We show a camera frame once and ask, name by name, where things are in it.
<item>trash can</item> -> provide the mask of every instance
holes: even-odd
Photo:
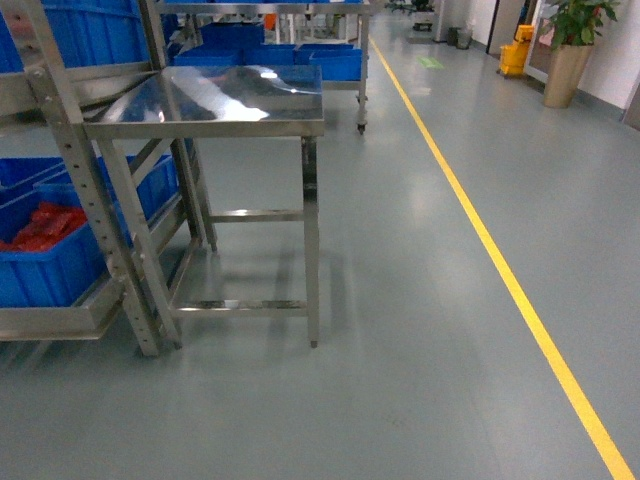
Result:
[[[471,36],[473,31],[469,28],[463,28],[458,32],[458,44],[456,48],[460,50],[468,50],[471,45]]]

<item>gray epoxy floor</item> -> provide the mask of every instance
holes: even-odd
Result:
[[[544,109],[496,60],[409,45],[409,28],[385,13],[372,36],[640,472],[640,134]],[[124,319],[100,342],[0,344],[0,478],[609,478],[373,52],[370,67],[364,137],[353,93],[326,95],[320,347],[302,319],[188,322],[158,359]],[[0,139],[5,155],[27,142],[55,152],[44,130]],[[201,147],[217,208],[298,206],[295,140]],[[219,233],[225,294],[304,294],[296,226]]]

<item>wall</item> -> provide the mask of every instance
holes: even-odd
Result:
[[[473,39],[483,45],[489,43],[489,33],[495,9],[496,0],[473,0],[471,3],[469,20],[474,23]]]
[[[579,88],[618,108],[627,108],[640,75],[640,1],[617,8],[618,22],[602,29]]]

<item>blue plastic crate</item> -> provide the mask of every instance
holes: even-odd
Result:
[[[264,26],[253,23],[211,23],[200,29],[203,46],[209,48],[254,48],[264,43]]]
[[[60,157],[0,158],[0,205],[30,192],[35,183],[63,169]]]
[[[309,65],[309,58],[314,52],[336,50],[354,50],[349,43],[305,43],[300,45],[295,51],[296,65]]]
[[[313,52],[311,65],[322,67],[322,80],[360,80],[362,50],[334,50]]]
[[[202,45],[181,53],[173,59],[179,67],[217,67],[242,65],[242,50],[219,50]]]
[[[11,242],[41,201],[79,206],[77,196],[33,191],[0,206],[0,239]],[[85,224],[42,253],[0,252],[0,307],[67,307],[106,270]]]
[[[131,163],[134,158],[134,156],[127,157],[129,163]],[[103,172],[106,173],[102,159],[100,159],[100,162]],[[115,198],[113,187],[109,184],[108,177],[107,187],[112,197]],[[35,189],[40,192],[75,194],[71,177],[66,171],[58,172],[36,183]],[[178,192],[178,177],[176,166],[173,163],[173,157],[171,155],[163,155],[138,186],[137,190],[140,203],[142,204],[142,210],[144,211],[146,219],[149,220]]]
[[[13,39],[0,15],[0,73],[19,72],[22,70],[20,55],[13,44]]]
[[[148,59],[136,0],[43,0],[67,67]],[[22,62],[0,16],[0,69],[22,70]]]
[[[244,51],[246,65],[293,65],[295,45],[261,45]]]

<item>door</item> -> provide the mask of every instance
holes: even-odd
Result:
[[[551,38],[553,31],[542,33],[542,28],[547,19],[551,17],[558,7],[553,5],[554,0],[540,0],[536,5],[534,14],[533,41],[527,55],[524,71],[536,80],[547,83],[549,67],[551,66]]]

